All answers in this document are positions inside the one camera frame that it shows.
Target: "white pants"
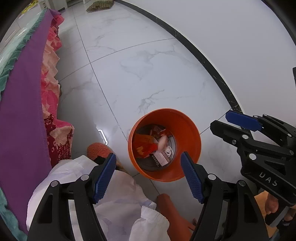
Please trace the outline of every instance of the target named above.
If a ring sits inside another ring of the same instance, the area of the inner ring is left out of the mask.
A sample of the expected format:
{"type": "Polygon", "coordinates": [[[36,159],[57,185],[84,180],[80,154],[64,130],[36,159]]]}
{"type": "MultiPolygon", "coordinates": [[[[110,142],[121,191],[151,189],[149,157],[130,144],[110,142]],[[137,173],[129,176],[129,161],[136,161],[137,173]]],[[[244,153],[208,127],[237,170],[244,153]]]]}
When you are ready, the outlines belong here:
{"type": "MultiPolygon", "coordinates": [[[[33,192],[28,204],[27,229],[29,230],[36,209],[52,181],[76,181],[83,174],[89,174],[96,165],[86,156],[60,161],[33,192]]],[[[104,198],[94,205],[108,241],[169,241],[169,222],[155,208],[156,204],[146,198],[134,179],[117,170],[114,171],[104,198]]],[[[69,200],[69,210],[75,240],[83,241],[73,200],[69,200]]]]}

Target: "purple cloth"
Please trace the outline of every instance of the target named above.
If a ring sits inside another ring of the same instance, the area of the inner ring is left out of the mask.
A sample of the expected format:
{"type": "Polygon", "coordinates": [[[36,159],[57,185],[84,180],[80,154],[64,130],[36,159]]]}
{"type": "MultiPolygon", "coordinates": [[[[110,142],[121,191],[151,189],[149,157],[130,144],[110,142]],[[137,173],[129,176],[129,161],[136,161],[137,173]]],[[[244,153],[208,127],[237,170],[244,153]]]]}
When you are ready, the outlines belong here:
{"type": "Polygon", "coordinates": [[[47,11],[10,72],[0,102],[0,187],[26,228],[34,189],[51,170],[41,105],[41,65],[54,11],[47,11]]]}
{"type": "Polygon", "coordinates": [[[54,9],[49,9],[49,11],[51,12],[51,14],[52,14],[53,16],[61,15],[61,13],[60,13],[59,11],[56,11],[56,10],[54,10],[54,9]]]}

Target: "blue gripper pad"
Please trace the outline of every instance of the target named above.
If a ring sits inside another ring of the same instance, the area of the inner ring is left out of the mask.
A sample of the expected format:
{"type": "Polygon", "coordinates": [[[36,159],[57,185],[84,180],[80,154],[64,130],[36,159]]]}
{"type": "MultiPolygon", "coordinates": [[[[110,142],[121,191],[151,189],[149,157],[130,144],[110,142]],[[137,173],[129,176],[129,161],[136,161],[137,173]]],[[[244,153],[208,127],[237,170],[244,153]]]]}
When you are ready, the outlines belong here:
{"type": "Polygon", "coordinates": [[[186,180],[194,198],[201,204],[204,202],[204,195],[202,193],[202,182],[200,181],[196,171],[193,167],[194,163],[190,160],[185,153],[181,154],[181,167],[185,174],[186,180]]]}
{"type": "Polygon", "coordinates": [[[228,122],[251,131],[260,131],[262,129],[262,125],[256,118],[232,110],[226,113],[225,118],[228,122]]]}
{"type": "Polygon", "coordinates": [[[107,160],[105,167],[103,168],[98,180],[96,181],[96,184],[94,185],[93,200],[95,203],[98,203],[98,201],[104,197],[115,168],[116,156],[112,154],[107,160]]]}

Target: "white marble floor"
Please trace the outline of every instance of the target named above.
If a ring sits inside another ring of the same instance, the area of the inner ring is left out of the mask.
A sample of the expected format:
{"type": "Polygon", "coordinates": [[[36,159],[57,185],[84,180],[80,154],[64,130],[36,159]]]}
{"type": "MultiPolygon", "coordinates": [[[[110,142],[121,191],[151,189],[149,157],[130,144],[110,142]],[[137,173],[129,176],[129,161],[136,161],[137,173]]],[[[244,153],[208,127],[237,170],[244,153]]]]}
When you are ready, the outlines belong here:
{"type": "Polygon", "coordinates": [[[75,127],[72,157],[102,142],[102,129],[148,198],[167,193],[184,218],[198,218],[201,205],[186,179],[162,183],[138,174],[128,156],[127,138],[146,113],[164,107],[180,110],[201,133],[199,163],[222,180],[236,181],[241,164],[235,148],[209,130],[213,120],[225,121],[230,106],[198,60],[163,28],[117,2],[109,10],[86,13],[91,3],[63,12],[59,30],[63,47],[57,52],[61,59],[56,78],[63,94],[58,118],[75,127]]]}

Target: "orange bucket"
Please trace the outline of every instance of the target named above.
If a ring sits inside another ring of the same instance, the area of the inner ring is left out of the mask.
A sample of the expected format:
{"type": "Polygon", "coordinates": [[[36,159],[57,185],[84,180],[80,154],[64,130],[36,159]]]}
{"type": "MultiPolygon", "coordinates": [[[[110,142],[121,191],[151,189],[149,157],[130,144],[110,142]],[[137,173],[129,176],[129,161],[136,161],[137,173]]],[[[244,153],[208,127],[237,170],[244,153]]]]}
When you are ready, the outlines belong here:
{"type": "Polygon", "coordinates": [[[178,110],[159,109],[148,113],[137,121],[128,137],[128,154],[134,167],[143,176],[152,180],[171,182],[184,177],[180,163],[180,157],[184,151],[187,151],[192,160],[197,163],[201,152],[201,140],[198,129],[193,121],[178,110]],[[174,159],[166,168],[153,172],[142,170],[139,167],[132,149],[134,134],[138,129],[150,124],[164,126],[172,133],[176,140],[176,153],[174,159]]]}

